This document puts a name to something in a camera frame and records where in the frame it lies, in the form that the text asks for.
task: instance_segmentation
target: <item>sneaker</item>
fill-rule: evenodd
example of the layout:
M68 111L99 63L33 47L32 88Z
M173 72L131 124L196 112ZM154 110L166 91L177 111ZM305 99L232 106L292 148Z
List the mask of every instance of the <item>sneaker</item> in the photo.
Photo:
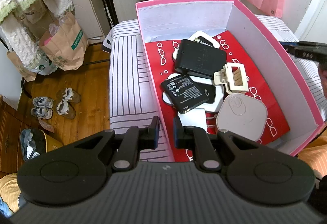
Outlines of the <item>sneaker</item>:
M74 119L76 111L74 108L66 101L60 101L56 106L57 114L62 115L68 119Z
M32 100L34 106L45 106L48 108L52 108L53 99L49 97L36 97Z
M50 119L53 111L45 106L36 106L31 110L31 114L41 119Z

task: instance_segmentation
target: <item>plastic bag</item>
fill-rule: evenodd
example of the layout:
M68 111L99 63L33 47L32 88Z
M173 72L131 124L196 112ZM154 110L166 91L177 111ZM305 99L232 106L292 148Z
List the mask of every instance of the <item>plastic bag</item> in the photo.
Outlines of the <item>plastic bag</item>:
M58 30L59 30L59 27L56 24L51 23L49 25L49 32L52 37L55 36L55 34L58 32Z
M39 129L24 129L20 134L20 143L24 161L33 159L46 152L45 135Z
M40 56L39 65L34 69L29 69L31 72L46 76L57 70L57 66L50 60L50 58L40 48L38 49Z
M49 25L49 32L51 34L51 36L55 36L55 34L58 32L58 30L60 29L60 27L62 26L62 24L65 23L65 21L67 20L67 17L66 16L61 16L59 18L59 26L57 26L56 24L54 23L50 23Z

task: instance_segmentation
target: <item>red paper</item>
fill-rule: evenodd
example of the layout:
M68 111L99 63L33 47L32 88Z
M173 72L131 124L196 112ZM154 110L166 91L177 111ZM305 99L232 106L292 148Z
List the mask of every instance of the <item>red paper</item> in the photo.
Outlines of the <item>red paper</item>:
M259 142L262 144L270 143L288 132L289 126L281 108L269 89L268 84L265 82L246 51L229 31L215 36L215 39L220 43L220 49L227 52L227 62L239 62L244 64L250 89L250 92L246 95L255 97L256 99L261 99L268 109L268 119L264 133L259 139ZM176 73L174 70L172 54L174 50L179 47L179 44L180 40L149 42L146 43L146 52L148 54L150 69L153 75L155 89L158 94L159 104L166 124L174 159L176 162L188 162L192 160L192 152L183 149L176 149L174 147L173 117L177 116L177 110L164 103L162 100L163 89L160 86L161 82L165 81L170 74ZM214 114L206 113L206 116L208 126L207 131L208 133L215 134L216 119Z

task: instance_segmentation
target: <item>white cabinet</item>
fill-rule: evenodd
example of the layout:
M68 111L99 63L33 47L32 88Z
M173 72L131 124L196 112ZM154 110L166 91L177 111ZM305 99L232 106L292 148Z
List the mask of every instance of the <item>white cabinet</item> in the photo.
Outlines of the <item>white cabinet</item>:
M72 0L75 18L88 38L102 36L101 28L89 0Z
M143 0L113 0L119 22L136 19L135 4Z

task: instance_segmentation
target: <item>yellow basket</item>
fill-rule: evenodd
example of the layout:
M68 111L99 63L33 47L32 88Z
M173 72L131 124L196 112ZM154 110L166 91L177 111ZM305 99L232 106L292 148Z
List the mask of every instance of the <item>yellow basket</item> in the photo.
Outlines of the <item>yellow basket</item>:
M45 136L45 153L63 147L63 144L61 144L58 140L55 140L54 138L50 137L49 135L44 133L44 131L42 132Z

